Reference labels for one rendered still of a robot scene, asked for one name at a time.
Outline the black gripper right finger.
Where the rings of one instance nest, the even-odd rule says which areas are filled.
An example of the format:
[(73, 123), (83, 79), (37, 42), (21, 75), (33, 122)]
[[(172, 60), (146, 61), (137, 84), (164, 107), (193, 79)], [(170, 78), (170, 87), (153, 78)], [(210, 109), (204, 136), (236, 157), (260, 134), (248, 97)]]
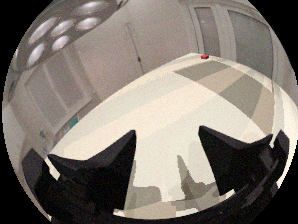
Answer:
[(198, 128), (198, 137), (205, 155), (208, 156), (206, 159), (212, 167), (220, 196), (233, 189), (233, 185), (249, 171), (259, 153), (265, 151), (273, 140), (273, 135), (269, 135), (251, 144), (245, 143), (205, 125)]

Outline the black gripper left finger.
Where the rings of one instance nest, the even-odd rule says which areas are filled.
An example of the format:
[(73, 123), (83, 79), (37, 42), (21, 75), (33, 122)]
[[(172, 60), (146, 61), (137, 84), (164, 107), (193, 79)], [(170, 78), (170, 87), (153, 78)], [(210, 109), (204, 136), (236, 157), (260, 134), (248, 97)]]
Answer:
[(136, 129), (132, 129), (88, 160), (65, 159), (53, 153), (47, 157), (60, 175), (89, 188), (114, 209), (124, 210), (136, 141)]

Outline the red flat block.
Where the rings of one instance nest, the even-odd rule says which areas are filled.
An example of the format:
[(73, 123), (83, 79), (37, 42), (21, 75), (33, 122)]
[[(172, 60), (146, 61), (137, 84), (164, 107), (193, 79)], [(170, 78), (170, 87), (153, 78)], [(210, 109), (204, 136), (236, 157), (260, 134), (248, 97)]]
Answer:
[(202, 55), (202, 56), (201, 56), (201, 59), (205, 59), (205, 60), (206, 60), (206, 59), (209, 59), (209, 55)]

